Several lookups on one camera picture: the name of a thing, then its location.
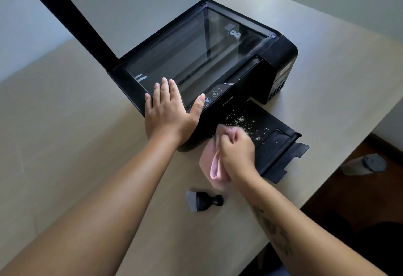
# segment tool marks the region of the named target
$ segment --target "open scanner lid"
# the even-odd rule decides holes
[[[41,1],[110,71],[144,40],[207,0]]]

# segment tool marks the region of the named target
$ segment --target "hand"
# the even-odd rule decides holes
[[[232,180],[257,173],[252,139],[242,129],[237,130],[235,138],[238,140],[231,143],[228,135],[222,135],[219,142],[222,163]]]
[[[181,94],[174,80],[162,78],[156,83],[154,95],[145,94],[145,133],[151,139],[158,134],[172,135],[183,144],[192,135],[203,110],[205,95],[201,94],[186,113]]]

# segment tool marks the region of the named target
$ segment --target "epson logo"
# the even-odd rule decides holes
[[[222,106],[224,107],[225,104],[227,104],[229,101],[231,101],[231,99],[232,99],[233,97],[234,97],[234,96],[230,97]]]

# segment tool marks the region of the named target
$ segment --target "cleaning cloth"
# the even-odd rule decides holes
[[[211,185],[218,190],[224,190],[231,181],[220,158],[219,141],[227,134],[232,143],[237,141],[236,134],[240,127],[219,124],[216,134],[209,140],[200,157],[199,165]]]

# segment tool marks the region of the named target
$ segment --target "epson printer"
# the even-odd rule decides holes
[[[298,50],[284,35],[212,0],[41,0],[145,114],[144,95],[174,79],[187,111],[205,93],[188,151],[217,124],[240,126],[256,146],[255,166],[277,183],[308,146],[261,104],[283,88]]]

